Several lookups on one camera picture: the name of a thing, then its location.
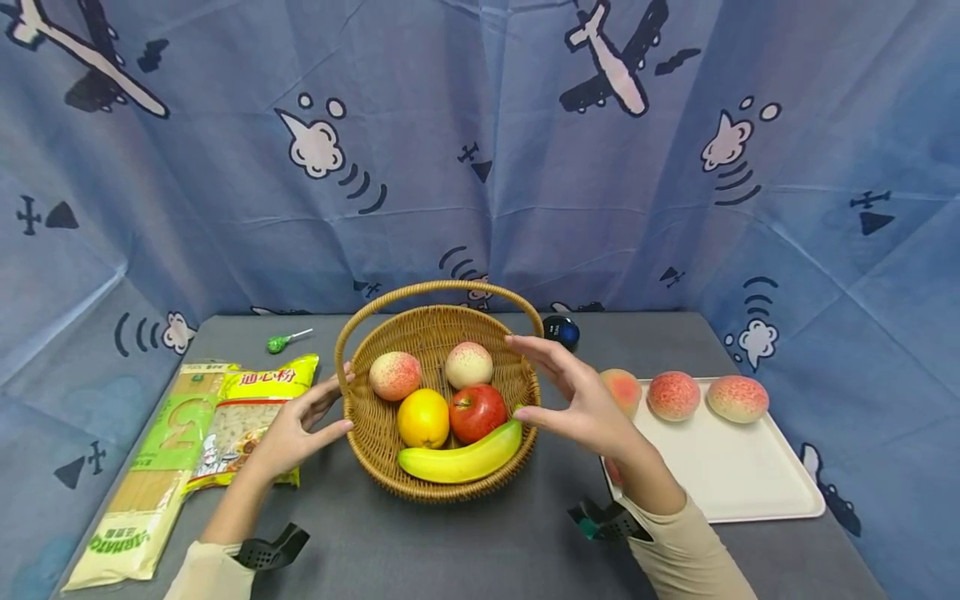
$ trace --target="left hand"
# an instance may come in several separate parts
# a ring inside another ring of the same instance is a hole
[[[347,372],[347,382],[352,381],[350,363],[344,365],[344,371]],[[284,404],[242,470],[255,471],[266,478],[275,479],[300,465],[321,448],[344,437],[353,429],[351,420],[341,419],[316,433],[310,433],[310,429],[320,422],[340,395],[340,382],[334,374],[302,396]]]

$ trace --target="blue curtain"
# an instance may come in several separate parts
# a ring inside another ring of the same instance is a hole
[[[703,312],[889,594],[960,588],[960,5],[0,1],[0,595],[204,319],[441,277]]]

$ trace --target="green lollipop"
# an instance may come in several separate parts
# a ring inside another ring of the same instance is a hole
[[[283,349],[287,347],[287,344],[289,344],[291,340],[298,338],[301,335],[306,335],[311,331],[313,331],[313,327],[304,329],[300,333],[295,333],[293,335],[276,335],[267,340],[267,351],[271,354],[280,354],[283,352]]]

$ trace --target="yellow package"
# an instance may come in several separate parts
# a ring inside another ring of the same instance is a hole
[[[153,579],[229,371],[226,364],[180,368],[63,590]]]
[[[204,439],[200,462],[184,493],[229,485],[283,404],[313,384],[319,362],[316,354],[305,354],[276,371],[229,372]],[[284,473],[276,482],[299,487],[300,470]]]

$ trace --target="banana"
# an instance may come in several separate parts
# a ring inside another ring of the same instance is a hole
[[[434,483],[468,483],[507,464],[523,439],[523,423],[508,420],[475,444],[455,450],[406,448],[396,460],[414,477]]]

